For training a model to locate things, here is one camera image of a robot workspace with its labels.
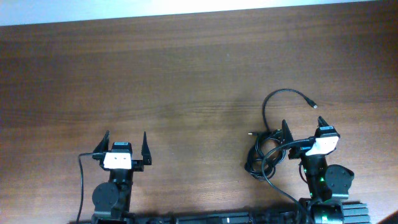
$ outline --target wood grain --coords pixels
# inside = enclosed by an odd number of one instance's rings
[[[398,208],[398,4],[387,1],[0,27],[0,222],[67,223],[80,200],[77,155],[108,129],[140,157],[131,211],[204,212],[288,200],[243,169],[263,130],[294,138],[322,115],[341,134],[329,164],[355,172],[350,200],[376,223]],[[308,197],[298,161],[272,181]],[[84,159],[83,219],[108,179]]]

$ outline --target white wall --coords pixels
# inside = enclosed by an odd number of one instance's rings
[[[0,26],[367,0],[0,0]]]

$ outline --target wooden table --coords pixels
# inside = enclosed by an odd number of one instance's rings
[[[355,172],[350,200],[376,223],[398,208],[398,4],[363,2],[0,27],[0,222],[67,223],[80,202],[77,155],[108,129],[153,166],[134,175],[131,211],[205,212],[289,200],[244,163],[262,131],[295,139],[322,115],[341,134],[327,157]],[[271,179],[308,197],[299,161]],[[83,160],[82,219],[108,173]]]

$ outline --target black cable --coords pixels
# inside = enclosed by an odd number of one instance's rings
[[[79,166],[80,166],[80,184],[81,184],[81,195],[80,195],[80,207],[79,212],[77,213],[76,224],[79,224],[81,208],[83,207],[83,197],[84,197],[84,185],[83,185],[83,166],[81,165],[81,156],[92,156],[95,154],[102,154],[102,153],[82,153],[78,156]]]
[[[265,164],[266,164],[266,160],[267,158],[273,154],[276,151],[281,151],[281,150],[286,150],[286,149],[290,149],[292,146],[294,146],[295,144],[300,144],[301,142],[305,142],[308,141],[308,139],[301,139],[301,140],[296,140],[296,141],[292,141],[289,142],[287,144],[283,144],[281,146],[278,146],[274,149],[272,149],[271,151],[269,151],[266,156],[264,156],[262,162],[261,162],[261,170],[262,170],[262,174],[263,174],[263,178],[264,180],[266,180],[268,182],[268,184],[274,188],[276,191],[278,191],[279,193],[281,193],[282,195],[285,195],[286,197],[288,197],[289,199],[291,199],[297,206],[298,208],[307,216],[307,219],[310,220],[310,223],[315,224],[315,222],[312,220],[310,214],[305,210],[305,208],[303,207],[302,204],[300,204],[300,202],[298,202],[296,199],[294,199],[292,196],[290,196],[288,193],[284,192],[283,190],[279,189],[278,187],[276,187],[273,183],[271,183],[271,181],[269,181],[269,179],[267,178],[266,173],[264,172],[264,168],[265,168]]]
[[[303,164],[300,162],[300,164],[298,165],[298,172],[300,173],[300,177],[301,177],[301,179],[306,183],[306,184],[308,184],[308,182],[304,179],[304,176],[303,176],[303,173],[301,173],[301,166],[302,166]]]
[[[294,93],[297,93],[300,96],[302,96],[304,98],[304,100],[311,107],[313,107],[313,108],[317,107],[317,104],[314,101],[312,101],[311,99],[306,97],[303,93],[301,93],[297,90],[284,88],[284,89],[273,91],[272,93],[268,94],[268,96],[264,99],[264,102],[262,103],[262,119],[264,121],[264,125],[266,126],[266,131],[259,132],[259,133],[249,133],[252,135],[256,135],[257,139],[256,139],[256,143],[253,145],[253,147],[250,148],[249,153],[248,153],[248,158],[244,165],[244,169],[248,173],[250,173],[254,178],[256,178],[257,180],[261,180],[261,181],[265,180],[263,177],[263,174],[262,174],[263,172],[267,175],[268,179],[272,178],[272,176],[274,176],[274,174],[276,172],[275,166],[278,163],[281,163],[286,157],[286,151],[280,151],[279,154],[275,158],[266,160],[267,167],[265,170],[257,170],[254,168],[255,163],[260,162],[264,159],[264,153],[261,151],[261,146],[266,141],[273,140],[278,146],[280,146],[282,144],[282,141],[283,141],[282,131],[275,130],[275,131],[271,132],[268,127],[268,123],[267,123],[267,119],[266,119],[266,105],[267,105],[268,100],[272,96],[274,96],[277,93],[284,92],[284,91],[292,91]]]

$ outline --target wooden tabletop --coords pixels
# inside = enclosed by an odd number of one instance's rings
[[[205,212],[289,202],[244,163],[286,119],[295,139],[322,115],[341,134],[329,164],[355,173],[350,201],[372,223],[398,209],[398,4],[362,2],[0,27],[0,222],[68,223],[80,202],[77,155],[108,129],[153,166],[134,175],[131,211]],[[299,161],[273,183],[308,197]],[[107,181],[84,158],[89,219]]]

